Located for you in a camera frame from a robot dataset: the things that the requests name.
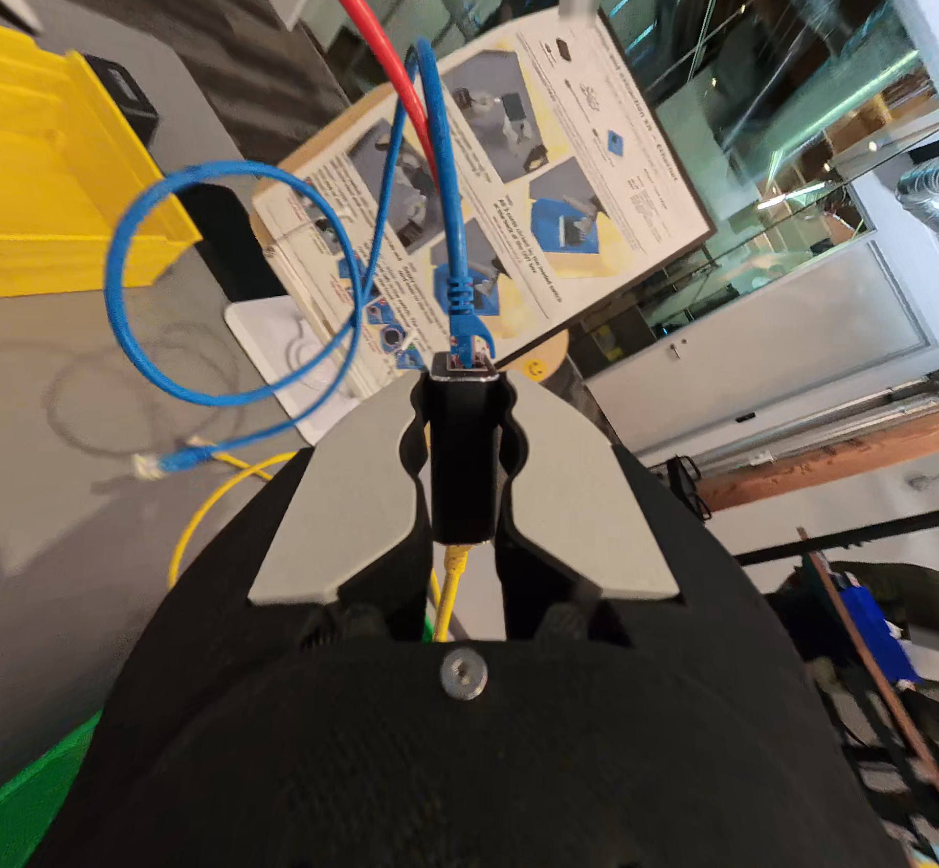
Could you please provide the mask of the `wooden beam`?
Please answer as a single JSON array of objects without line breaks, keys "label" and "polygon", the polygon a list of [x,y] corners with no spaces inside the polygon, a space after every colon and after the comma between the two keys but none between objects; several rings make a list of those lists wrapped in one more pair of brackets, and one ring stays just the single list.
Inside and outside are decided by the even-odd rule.
[{"label": "wooden beam", "polygon": [[909,463],[937,452],[938,414],[933,412],[774,463],[703,477],[697,492],[716,512]]}]

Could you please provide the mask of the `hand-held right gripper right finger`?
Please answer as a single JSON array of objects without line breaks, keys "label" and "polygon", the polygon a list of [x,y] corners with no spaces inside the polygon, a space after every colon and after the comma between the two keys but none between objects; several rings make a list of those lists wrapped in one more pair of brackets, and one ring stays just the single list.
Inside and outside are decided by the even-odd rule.
[{"label": "hand-held right gripper right finger", "polygon": [[520,372],[502,442],[507,473],[495,552],[554,569],[607,601],[672,601],[679,585],[612,443],[580,411]]}]

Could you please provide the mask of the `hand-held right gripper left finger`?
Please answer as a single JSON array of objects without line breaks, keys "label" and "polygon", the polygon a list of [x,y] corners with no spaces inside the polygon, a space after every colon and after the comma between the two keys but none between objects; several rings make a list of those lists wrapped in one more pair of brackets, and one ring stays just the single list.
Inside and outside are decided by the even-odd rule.
[{"label": "hand-held right gripper left finger", "polygon": [[426,374],[406,372],[314,447],[250,588],[252,604],[327,604],[405,542],[425,501]]}]

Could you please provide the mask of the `green plastic bin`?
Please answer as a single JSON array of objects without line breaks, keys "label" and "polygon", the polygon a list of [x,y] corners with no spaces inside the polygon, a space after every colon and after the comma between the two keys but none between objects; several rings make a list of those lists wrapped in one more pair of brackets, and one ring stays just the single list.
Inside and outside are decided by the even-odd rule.
[{"label": "green plastic bin", "polygon": [[82,767],[99,711],[1,787],[1,866],[22,867],[60,811]]}]

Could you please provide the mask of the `yellow plastic bin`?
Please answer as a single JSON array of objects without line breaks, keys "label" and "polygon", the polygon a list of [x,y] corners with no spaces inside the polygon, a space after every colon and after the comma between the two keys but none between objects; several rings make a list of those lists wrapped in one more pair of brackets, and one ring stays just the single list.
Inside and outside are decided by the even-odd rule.
[{"label": "yellow plastic bin", "polygon": [[160,179],[83,56],[2,29],[2,297],[101,289],[114,229]]}]

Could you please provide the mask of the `small black device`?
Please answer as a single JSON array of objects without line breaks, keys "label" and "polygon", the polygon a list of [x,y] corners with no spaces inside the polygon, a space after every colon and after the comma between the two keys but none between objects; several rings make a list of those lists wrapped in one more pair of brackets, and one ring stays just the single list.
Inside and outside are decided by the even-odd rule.
[{"label": "small black device", "polygon": [[134,134],[150,150],[160,124],[160,115],[130,71],[111,60],[83,53]]}]

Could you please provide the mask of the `white stand base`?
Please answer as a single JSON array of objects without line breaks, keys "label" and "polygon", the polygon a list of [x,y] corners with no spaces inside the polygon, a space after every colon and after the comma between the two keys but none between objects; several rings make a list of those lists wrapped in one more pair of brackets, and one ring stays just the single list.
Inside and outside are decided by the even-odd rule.
[{"label": "white stand base", "polygon": [[[274,383],[316,358],[322,344],[309,322],[287,295],[242,301],[224,310],[224,321],[264,382]],[[342,360],[338,349],[304,378],[275,393],[278,405],[290,419],[299,418],[335,380]],[[344,416],[358,405],[352,377],[347,376],[330,399],[299,421],[299,434],[316,445]]]}]

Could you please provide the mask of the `black network switch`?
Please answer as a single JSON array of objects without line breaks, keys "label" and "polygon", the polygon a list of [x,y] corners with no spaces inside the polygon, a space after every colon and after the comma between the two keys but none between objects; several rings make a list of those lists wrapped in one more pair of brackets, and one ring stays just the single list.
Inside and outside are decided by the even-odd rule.
[{"label": "black network switch", "polygon": [[499,435],[509,390],[489,361],[473,369],[453,361],[451,354],[435,354],[425,381],[431,522],[437,543],[474,546],[496,532]]}]

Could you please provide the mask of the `dark flat mat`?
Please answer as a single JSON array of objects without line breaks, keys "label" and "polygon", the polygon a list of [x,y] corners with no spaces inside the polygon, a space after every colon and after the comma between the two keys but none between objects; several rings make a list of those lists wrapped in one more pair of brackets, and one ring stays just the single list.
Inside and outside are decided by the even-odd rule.
[{"label": "dark flat mat", "polygon": [[196,251],[230,303],[287,295],[233,190],[199,183],[183,189],[178,199],[201,234]]}]

